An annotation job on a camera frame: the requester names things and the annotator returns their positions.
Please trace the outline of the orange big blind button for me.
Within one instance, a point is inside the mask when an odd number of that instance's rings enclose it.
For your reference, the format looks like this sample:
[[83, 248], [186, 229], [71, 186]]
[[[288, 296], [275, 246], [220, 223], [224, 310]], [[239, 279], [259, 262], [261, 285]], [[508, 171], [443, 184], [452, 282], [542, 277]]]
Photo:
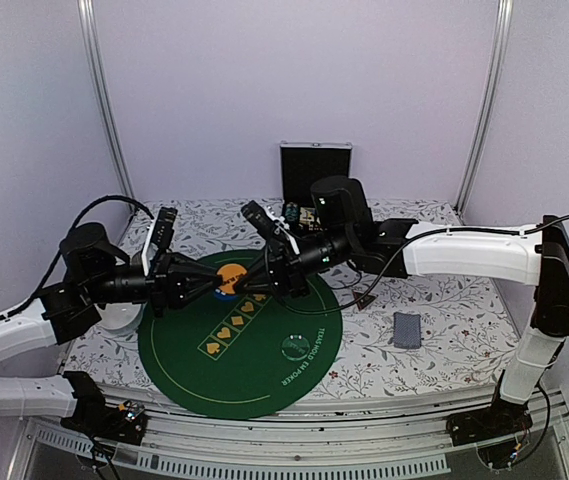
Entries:
[[222, 278], [222, 283], [216, 289], [221, 296], [234, 296], [236, 294], [235, 285], [245, 276], [247, 269], [238, 263], [227, 263], [222, 265], [217, 274]]

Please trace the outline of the blue small blind button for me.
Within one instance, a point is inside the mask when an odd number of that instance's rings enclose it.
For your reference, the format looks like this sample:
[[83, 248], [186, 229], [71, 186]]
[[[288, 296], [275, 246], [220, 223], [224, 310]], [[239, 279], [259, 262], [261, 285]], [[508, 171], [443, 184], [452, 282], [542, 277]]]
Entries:
[[236, 294], [227, 294], [225, 292], [222, 292], [221, 290], [215, 290], [213, 294], [216, 299], [222, 301], [232, 301], [238, 298]]

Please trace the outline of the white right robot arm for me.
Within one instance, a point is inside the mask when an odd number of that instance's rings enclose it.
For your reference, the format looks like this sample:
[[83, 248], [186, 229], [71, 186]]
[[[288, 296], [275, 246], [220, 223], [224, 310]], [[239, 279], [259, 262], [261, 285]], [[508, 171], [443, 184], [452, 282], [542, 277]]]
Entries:
[[238, 293], [305, 296], [308, 278], [350, 261], [378, 277], [451, 274], [508, 280], [535, 289], [529, 326], [501, 375], [481, 427], [501, 436], [516, 424], [543, 372], [569, 337], [569, 237], [562, 218], [521, 227], [444, 227], [413, 219], [376, 221], [359, 180], [331, 176], [312, 184], [320, 230], [296, 238], [254, 201], [241, 213], [265, 241]]

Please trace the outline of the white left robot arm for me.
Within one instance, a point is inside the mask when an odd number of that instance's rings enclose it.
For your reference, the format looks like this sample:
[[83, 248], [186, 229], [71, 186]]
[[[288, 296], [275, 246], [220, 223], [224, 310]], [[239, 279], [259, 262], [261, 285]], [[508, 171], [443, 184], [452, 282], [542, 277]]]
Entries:
[[[222, 283], [215, 269], [169, 251], [171, 227], [156, 225], [147, 244], [153, 257], [135, 264], [97, 222], [69, 231], [59, 251], [64, 279], [41, 289], [25, 306], [0, 315], [0, 362], [21, 353], [77, 339], [103, 321], [105, 306], [148, 305], [161, 315], [179, 309]], [[56, 416], [105, 433], [112, 416], [104, 396], [84, 372], [44, 378], [0, 378], [0, 417]]]

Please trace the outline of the short green chip row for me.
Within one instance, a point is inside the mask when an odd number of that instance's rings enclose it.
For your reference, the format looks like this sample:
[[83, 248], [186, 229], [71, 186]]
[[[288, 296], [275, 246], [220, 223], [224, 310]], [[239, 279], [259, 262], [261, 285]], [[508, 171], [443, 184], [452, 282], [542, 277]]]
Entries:
[[300, 207], [294, 202], [288, 202], [284, 207], [284, 218], [287, 223], [297, 225], [300, 219]]

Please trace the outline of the white ceramic bowl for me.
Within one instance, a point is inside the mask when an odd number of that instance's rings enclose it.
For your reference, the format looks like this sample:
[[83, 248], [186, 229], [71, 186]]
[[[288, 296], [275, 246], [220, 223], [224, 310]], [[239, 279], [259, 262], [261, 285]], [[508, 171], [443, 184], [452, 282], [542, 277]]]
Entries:
[[134, 331], [143, 316], [143, 305], [132, 303], [108, 304], [99, 308], [101, 320], [98, 326], [107, 332], [124, 334]]

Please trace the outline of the clear dealer button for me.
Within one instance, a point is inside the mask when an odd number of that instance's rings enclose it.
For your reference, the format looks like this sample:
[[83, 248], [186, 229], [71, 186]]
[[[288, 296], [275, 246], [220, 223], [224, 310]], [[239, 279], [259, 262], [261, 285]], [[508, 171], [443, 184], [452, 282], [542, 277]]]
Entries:
[[281, 353], [289, 361], [297, 362], [304, 360], [310, 353], [310, 343], [299, 334], [289, 335], [281, 343]]

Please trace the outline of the green round poker mat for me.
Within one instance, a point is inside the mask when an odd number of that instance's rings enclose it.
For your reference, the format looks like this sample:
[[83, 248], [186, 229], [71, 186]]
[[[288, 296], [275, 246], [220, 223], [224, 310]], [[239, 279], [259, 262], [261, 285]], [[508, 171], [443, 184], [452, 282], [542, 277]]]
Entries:
[[[309, 394], [340, 350], [343, 320], [319, 276], [310, 293], [282, 307], [268, 295], [222, 301], [208, 293], [155, 318], [145, 310], [138, 352], [152, 385], [179, 406], [216, 419], [271, 415]], [[303, 335], [310, 353], [289, 361], [281, 343]]]

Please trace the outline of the triangular all in button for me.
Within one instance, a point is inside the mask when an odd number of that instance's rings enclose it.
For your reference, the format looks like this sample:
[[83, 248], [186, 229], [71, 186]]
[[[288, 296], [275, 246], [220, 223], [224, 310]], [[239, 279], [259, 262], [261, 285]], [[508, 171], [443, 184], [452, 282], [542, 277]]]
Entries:
[[355, 305], [359, 311], [365, 310], [376, 300], [376, 297], [374, 295], [363, 294], [362, 292], [354, 292], [353, 297]]

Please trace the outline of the aluminium poker chip case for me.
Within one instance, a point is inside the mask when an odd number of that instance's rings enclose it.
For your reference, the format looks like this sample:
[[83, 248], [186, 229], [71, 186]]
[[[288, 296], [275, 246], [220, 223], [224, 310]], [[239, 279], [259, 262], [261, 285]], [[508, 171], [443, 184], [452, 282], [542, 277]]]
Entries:
[[[329, 176], [348, 176], [350, 173], [353, 146], [347, 143], [331, 142], [287, 142], [280, 148], [280, 168], [284, 207], [294, 202], [299, 207], [314, 207], [311, 186], [314, 182]], [[319, 223], [306, 226], [291, 225], [297, 234], [308, 234], [319, 229]]]

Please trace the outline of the front aluminium rail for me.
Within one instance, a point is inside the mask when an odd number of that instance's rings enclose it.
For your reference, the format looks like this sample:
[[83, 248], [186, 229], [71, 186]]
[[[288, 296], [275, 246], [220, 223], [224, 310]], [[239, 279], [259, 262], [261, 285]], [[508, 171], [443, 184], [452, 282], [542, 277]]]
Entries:
[[513, 466], [511, 438], [458, 445], [452, 414], [488, 404], [490, 388], [417, 397], [304, 400], [252, 420], [217, 420], [145, 393], [146, 434], [104, 460], [52, 419], [21, 431], [12, 479], [569, 479], [569, 412], [560, 391], [536, 394]]

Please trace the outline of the left aluminium frame post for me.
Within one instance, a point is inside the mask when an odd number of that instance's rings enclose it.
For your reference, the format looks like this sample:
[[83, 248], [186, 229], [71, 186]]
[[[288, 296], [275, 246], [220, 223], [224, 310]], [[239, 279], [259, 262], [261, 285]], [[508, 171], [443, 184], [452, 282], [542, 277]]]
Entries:
[[133, 184], [124, 158], [116, 120], [110, 101], [107, 79], [99, 45], [94, 2], [91, 0], [78, 0], [77, 8], [89, 73], [92, 78], [98, 111], [100, 113], [118, 185], [122, 194], [135, 198]]

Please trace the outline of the aluminium frame post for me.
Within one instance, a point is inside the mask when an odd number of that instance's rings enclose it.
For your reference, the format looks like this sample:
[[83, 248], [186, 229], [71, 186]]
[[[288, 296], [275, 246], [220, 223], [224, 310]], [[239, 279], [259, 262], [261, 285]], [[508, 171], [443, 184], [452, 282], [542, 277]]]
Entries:
[[89, 73], [92, 78], [98, 111], [100, 113], [118, 185], [122, 194], [135, 198], [133, 184], [124, 158], [116, 120], [110, 101], [107, 79], [99, 45], [94, 2], [91, 0], [78, 0], [77, 8]]
[[512, 0], [497, 2], [496, 22], [485, 87], [466, 166], [454, 205], [454, 209], [460, 217], [463, 217], [468, 209], [473, 186], [479, 173], [508, 50], [513, 8], [514, 2]]

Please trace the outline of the right aluminium frame post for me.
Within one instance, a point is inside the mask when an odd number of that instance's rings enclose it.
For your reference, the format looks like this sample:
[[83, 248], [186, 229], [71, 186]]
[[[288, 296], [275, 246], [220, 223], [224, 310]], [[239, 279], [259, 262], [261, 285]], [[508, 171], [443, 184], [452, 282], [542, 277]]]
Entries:
[[479, 173], [508, 50], [513, 8], [514, 2], [512, 0], [497, 2], [496, 22], [485, 87], [466, 166], [454, 205], [454, 209], [460, 217], [463, 217], [468, 209], [473, 186]]

